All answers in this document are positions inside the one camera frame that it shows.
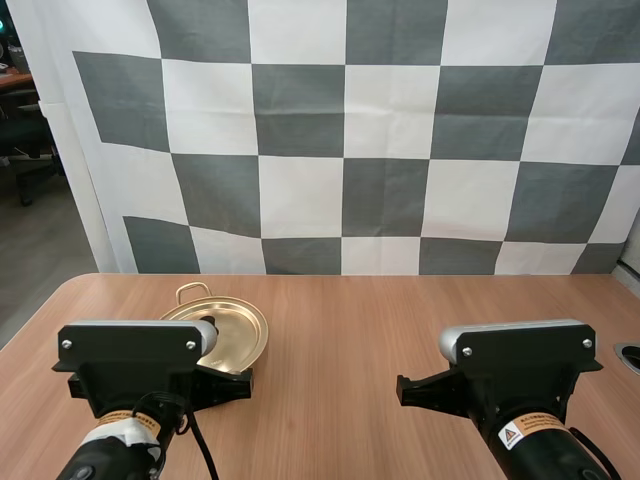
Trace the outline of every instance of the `black chair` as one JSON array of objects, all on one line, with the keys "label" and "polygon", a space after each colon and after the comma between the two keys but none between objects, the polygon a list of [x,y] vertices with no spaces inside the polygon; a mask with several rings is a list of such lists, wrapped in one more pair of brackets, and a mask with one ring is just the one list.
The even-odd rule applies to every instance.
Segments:
[{"label": "black chair", "polygon": [[[33,94],[34,90],[22,93]],[[21,92],[11,92],[0,96],[0,108],[4,119],[0,120],[0,156],[26,154],[29,158],[10,158],[9,162],[16,177],[20,203],[33,203],[33,188],[54,175],[64,175],[60,157],[57,154],[47,121],[39,109],[25,111],[17,105]],[[43,148],[50,148],[50,159],[42,159]]]}]

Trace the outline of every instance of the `desk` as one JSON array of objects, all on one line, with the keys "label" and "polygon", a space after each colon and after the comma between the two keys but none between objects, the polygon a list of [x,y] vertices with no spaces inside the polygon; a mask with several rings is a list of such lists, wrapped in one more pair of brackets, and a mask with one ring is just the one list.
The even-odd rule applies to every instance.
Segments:
[{"label": "desk", "polygon": [[[396,375],[447,367],[455,324],[574,317],[598,332],[605,369],[584,374],[568,424],[637,477],[640,377],[613,344],[640,340],[640,300],[609,276],[301,277],[92,274],[65,283],[0,352],[0,478],[55,478],[95,425],[69,397],[56,333],[77,319],[153,319],[194,280],[257,305],[270,324],[254,398],[199,412],[222,480],[504,478],[471,421],[400,407]],[[162,480],[205,479],[192,435],[176,437]]]},{"label": "desk", "polygon": [[9,75],[0,76],[0,92],[33,84],[33,77],[30,73],[18,73],[15,68],[10,68],[6,73]]}]

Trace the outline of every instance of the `gray square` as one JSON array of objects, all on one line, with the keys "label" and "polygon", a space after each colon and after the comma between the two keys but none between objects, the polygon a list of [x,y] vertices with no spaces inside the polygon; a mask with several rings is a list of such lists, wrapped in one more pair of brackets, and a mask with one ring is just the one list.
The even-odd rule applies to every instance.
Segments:
[{"label": "gray square", "polygon": [[340,275],[339,238],[262,239],[268,274]]},{"label": "gray square", "polygon": [[188,226],[150,218],[123,220],[138,273],[200,273]]},{"label": "gray square", "polygon": [[440,65],[447,0],[347,0],[347,65]]},{"label": "gray square", "polygon": [[162,58],[250,63],[247,0],[148,0]]},{"label": "gray square", "polygon": [[344,160],[342,235],[419,237],[427,160]]},{"label": "gray square", "polygon": [[546,65],[640,62],[640,3],[558,0]]},{"label": "gray square", "polygon": [[342,157],[344,66],[252,68],[260,155]]},{"label": "gray square", "polygon": [[640,111],[633,122],[631,137],[622,157],[622,165],[640,165]]},{"label": "gray square", "polygon": [[571,273],[611,273],[623,247],[624,243],[591,243],[585,247]]},{"label": "gray square", "polygon": [[541,66],[442,67],[431,158],[520,160]]},{"label": "gray square", "polygon": [[189,225],[260,237],[258,157],[172,157]]},{"label": "gray square", "polygon": [[587,243],[607,201],[617,168],[521,163],[505,240]]},{"label": "gray square", "polygon": [[420,275],[493,275],[502,242],[420,239]]},{"label": "gray square", "polygon": [[104,143],[169,151],[160,59],[73,52]]}]

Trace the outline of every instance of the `white square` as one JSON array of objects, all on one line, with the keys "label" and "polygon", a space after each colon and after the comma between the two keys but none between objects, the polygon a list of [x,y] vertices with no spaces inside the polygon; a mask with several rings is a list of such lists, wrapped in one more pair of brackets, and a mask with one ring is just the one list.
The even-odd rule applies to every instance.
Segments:
[{"label": "white square", "polygon": [[160,58],[160,42],[146,0],[61,0],[49,9],[55,35],[70,50]]},{"label": "white square", "polygon": [[518,162],[431,160],[423,237],[504,240]]},{"label": "white square", "polygon": [[428,159],[439,77],[435,66],[347,65],[345,157]]},{"label": "white square", "polygon": [[640,64],[545,66],[522,161],[619,165],[640,107]]},{"label": "white square", "polygon": [[618,167],[616,178],[589,243],[623,243],[640,208],[640,166]]},{"label": "white square", "polygon": [[442,65],[542,65],[556,0],[449,0]]},{"label": "white square", "polygon": [[227,232],[189,227],[200,273],[266,273],[262,241]]},{"label": "white square", "polygon": [[127,145],[100,145],[102,163],[111,176],[108,184],[117,189],[112,198],[119,215],[188,224],[171,154]]},{"label": "white square", "polygon": [[343,275],[418,275],[420,238],[343,237]]},{"label": "white square", "polygon": [[569,275],[586,245],[504,242],[496,275]]},{"label": "white square", "polygon": [[172,153],[257,155],[251,65],[162,60]]},{"label": "white square", "polygon": [[251,62],[343,65],[346,0],[249,0]]},{"label": "white square", "polygon": [[342,159],[261,156],[262,238],[340,237]]}]

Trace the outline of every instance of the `black cable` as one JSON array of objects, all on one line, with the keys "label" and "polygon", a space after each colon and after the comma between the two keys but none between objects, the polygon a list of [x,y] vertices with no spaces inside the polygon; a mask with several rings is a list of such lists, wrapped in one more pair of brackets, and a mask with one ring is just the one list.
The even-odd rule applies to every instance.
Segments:
[{"label": "black cable", "polygon": [[[196,420],[196,416],[193,412],[193,407],[191,406],[191,402],[185,400],[180,395],[175,395],[168,392],[149,392],[136,402],[133,409],[131,410],[131,416],[135,417],[136,413],[138,413],[139,409],[142,407],[145,401],[154,400],[156,402],[163,403],[172,403],[177,405],[178,407],[184,409],[185,415],[187,416],[187,424],[182,430],[176,430],[176,435],[184,435],[191,429],[193,432],[193,436],[196,439],[196,443],[198,447],[200,447],[200,452],[204,457],[204,461],[207,464],[207,469],[209,470],[209,475],[211,475],[212,480],[220,480],[218,477],[218,472],[216,470],[215,463],[213,462],[213,457],[211,456],[211,452],[207,447],[207,443],[202,436],[202,432],[200,431],[200,427],[198,426],[198,421]],[[160,448],[160,457],[156,461],[156,469],[158,472],[162,471],[164,467],[164,463],[166,461],[166,451]]]},{"label": "black cable", "polygon": [[198,443],[198,446],[200,447],[200,451],[202,452],[202,456],[204,457],[204,461],[207,464],[207,468],[209,469],[209,475],[211,475],[211,479],[212,480],[220,480],[220,477],[218,477],[218,472],[216,470],[216,465],[215,463],[213,463],[213,457],[211,456],[211,452],[209,451],[209,448],[207,447],[207,443],[204,441],[204,437],[202,436],[202,432],[200,431],[200,427],[198,426],[198,422],[196,420],[196,416],[193,413],[193,408],[191,407],[191,404],[187,404],[187,410],[186,410],[186,414],[187,414],[187,421],[188,421],[188,426],[191,427],[191,431],[193,432],[193,436],[196,439],[196,442]]},{"label": "black cable", "polygon": [[622,477],[620,477],[620,474],[618,473],[616,468],[613,466],[613,463],[611,463],[611,461],[602,452],[602,450],[600,450],[596,446],[595,443],[589,440],[589,438],[584,433],[582,433],[580,430],[578,430],[575,427],[569,428],[569,431],[574,437],[578,439],[580,443],[582,443],[587,448],[587,450],[593,453],[594,457],[596,457],[600,461],[604,469],[607,471],[607,473],[611,477],[611,480],[622,480]]}]

